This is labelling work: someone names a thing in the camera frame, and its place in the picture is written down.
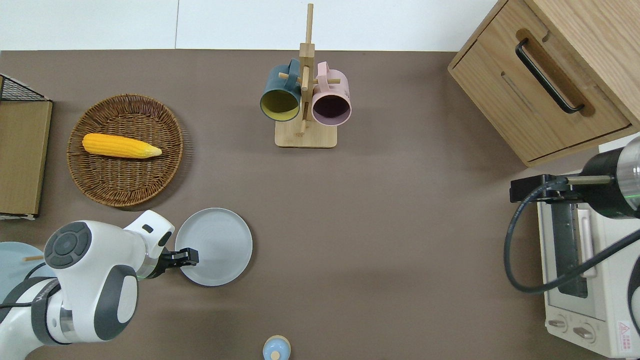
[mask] corn cob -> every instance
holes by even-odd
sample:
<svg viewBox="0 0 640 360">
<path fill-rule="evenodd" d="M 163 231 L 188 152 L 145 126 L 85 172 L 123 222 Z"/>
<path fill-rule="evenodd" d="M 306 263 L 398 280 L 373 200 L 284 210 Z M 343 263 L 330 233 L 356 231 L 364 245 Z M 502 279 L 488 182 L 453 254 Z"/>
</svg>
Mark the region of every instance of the corn cob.
<svg viewBox="0 0 640 360">
<path fill-rule="evenodd" d="M 92 154 L 117 158 L 145 159 L 162 155 L 157 147 L 124 136 L 90 133 L 84 136 L 82 146 Z"/>
</svg>

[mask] wooden mug rack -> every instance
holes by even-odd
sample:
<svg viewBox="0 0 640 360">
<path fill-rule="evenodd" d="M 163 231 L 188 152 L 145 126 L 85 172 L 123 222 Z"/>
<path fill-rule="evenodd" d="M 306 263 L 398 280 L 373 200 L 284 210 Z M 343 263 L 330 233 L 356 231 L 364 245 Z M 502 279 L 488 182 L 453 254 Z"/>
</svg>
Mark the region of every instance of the wooden mug rack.
<svg viewBox="0 0 640 360">
<path fill-rule="evenodd" d="M 314 5 L 307 5 L 307 38 L 300 43 L 300 74 L 298 78 L 301 90 L 300 112 L 287 122 L 276 122 L 275 143 L 279 147 L 309 147 L 329 149 L 338 144 L 337 126 L 322 125 L 314 121 L 311 114 L 311 100 L 317 80 L 314 79 L 316 45 L 311 42 L 311 27 L 314 17 Z M 280 73 L 281 78 L 288 78 Z M 340 83 L 340 79 L 329 79 L 330 84 Z"/>
</svg>

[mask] white toaster oven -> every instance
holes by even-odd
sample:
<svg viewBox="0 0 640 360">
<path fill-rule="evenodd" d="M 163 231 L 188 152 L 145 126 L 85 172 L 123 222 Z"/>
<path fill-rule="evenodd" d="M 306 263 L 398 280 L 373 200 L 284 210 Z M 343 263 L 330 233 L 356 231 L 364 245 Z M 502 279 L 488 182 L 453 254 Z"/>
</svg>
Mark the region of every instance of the white toaster oven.
<svg viewBox="0 0 640 360">
<path fill-rule="evenodd" d="M 587 204 L 538 203 L 543 280 L 577 266 L 640 229 L 640 220 L 612 220 Z M 596 265 L 582 277 L 545 292 L 550 334 L 611 358 L 640 357 L 640 335 L 631 321 L 627 286 L 640 256 L 640 241 Z"/>
</svg>

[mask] woven tray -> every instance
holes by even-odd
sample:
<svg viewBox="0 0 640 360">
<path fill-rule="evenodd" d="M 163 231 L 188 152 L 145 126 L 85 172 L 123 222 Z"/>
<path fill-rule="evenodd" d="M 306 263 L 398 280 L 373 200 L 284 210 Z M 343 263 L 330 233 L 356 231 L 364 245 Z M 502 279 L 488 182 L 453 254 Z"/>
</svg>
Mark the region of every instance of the woven tray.
<svg viewBox="0 0 640 360">
<path fill-rule="evenodd" d="M 141 140 L 162 150 L 147 159 L 89 154 L 88 133 Z M 67 164 L 77 187 L 91 200 L 122 207 L 156 196 L 173 179 L 182 159 L 182 130 L 175 115 L 150 97 L 123 94 L 93 105 L 78 120 L 67 145 Z"/>
</svg>

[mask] oven door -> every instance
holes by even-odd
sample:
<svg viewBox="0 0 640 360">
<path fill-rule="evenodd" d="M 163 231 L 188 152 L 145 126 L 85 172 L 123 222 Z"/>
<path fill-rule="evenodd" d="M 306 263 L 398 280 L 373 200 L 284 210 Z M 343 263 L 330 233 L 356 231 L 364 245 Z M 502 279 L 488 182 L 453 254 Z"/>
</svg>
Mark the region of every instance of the oven door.
<svg viewBox="0 0 640 360">
<path fill-rule="evenodd" d="M 554 280 L 593 257 L 594 244 L 591 235 L 591 214 L 595 213 L 587 204 L 538 203 L 540 217 L 541 254 L 545 282 Z M 599 266 L 580 277 L 548 292 L 548 304 L 580 313 L 592 318 L 606 320 L 602 294 L 602 274 Z"/>
</svg>

